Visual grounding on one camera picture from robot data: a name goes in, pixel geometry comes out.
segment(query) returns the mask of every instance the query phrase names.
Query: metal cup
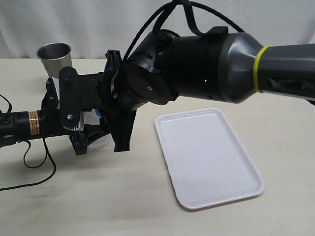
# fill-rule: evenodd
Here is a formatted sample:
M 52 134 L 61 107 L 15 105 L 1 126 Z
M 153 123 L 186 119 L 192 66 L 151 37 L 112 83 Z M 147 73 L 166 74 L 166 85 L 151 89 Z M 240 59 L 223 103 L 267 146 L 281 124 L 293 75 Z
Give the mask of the metal cup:
M 50 43 L 37 50 L 37 56 L 41 59 L 50 78 L 59 78 L 62 68 L 71 66 L 71 47 L 65 43 Z

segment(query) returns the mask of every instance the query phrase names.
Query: beige table surface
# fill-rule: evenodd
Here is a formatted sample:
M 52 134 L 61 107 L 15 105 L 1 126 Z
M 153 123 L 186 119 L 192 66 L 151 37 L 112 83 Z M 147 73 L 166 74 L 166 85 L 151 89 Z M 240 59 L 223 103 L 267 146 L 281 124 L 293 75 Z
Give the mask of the beige table surface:
M 80 74 L 104 60 L 73 60 Z M 0 59 L 0 93 L 13 111 L 40 108 L 46 72 L 37 59 Z M 6 105 L 1 102 L 1 110 Z M 199 212 L 176 203 L 154 121 L 162 114 L 220 109 L 260 170 L 266 188 L 255 199 Z M 242 104 L 179 98 L 139 109 L 131 151 L 113 143 L 75 156 L 68 137 L 48 139 L 57 164 L 48 182 L 0 192 L 1 236 L 311 236 L 315 235 L 315 107 L 301 99 L 257 94 Z M 47 177 L 23 164 L 24 143 L 0 149 L 0 187 Z M 44 155 L 32 142 L 31 164 Z

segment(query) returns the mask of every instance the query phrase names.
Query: white tray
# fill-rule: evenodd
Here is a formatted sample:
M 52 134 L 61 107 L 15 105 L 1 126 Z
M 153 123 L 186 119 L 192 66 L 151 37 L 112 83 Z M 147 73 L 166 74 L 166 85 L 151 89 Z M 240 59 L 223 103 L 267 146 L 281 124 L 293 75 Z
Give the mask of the white tray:
M 219 110 L 162 115 L 156 129 L 183 207 L 201 209 L 263 192 L 262 177 Z

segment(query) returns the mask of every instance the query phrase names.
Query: orange label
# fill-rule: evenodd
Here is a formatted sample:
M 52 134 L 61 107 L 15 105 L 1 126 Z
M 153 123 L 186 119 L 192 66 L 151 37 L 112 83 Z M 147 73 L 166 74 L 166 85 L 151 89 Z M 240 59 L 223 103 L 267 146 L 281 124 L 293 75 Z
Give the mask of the orange label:
M 39 119 L 38 119 L 37 111 L 29 112 L 29 120 L 30 120 L 31 135 L 39 134 L 40 130 L 39 130 Z

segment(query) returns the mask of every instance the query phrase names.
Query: white curtain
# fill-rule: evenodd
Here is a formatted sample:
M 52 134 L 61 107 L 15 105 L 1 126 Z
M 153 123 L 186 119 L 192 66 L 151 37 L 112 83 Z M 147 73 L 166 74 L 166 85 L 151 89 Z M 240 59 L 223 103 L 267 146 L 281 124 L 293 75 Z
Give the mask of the white curtain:
M 72 58 L 104 58 L 108 49 L 123 54 L 143 23 L 169 1 L 0 0 L 0 58 L 35 58 L 50 42 L 68 43 Z M 262 44 L 315 43 L 314 0 L 195 1 L 219 10 Z M 194 12 L 201 31 L 226 25 L 207 12 Z M 164 28 L 191 35 L 179 6 Z

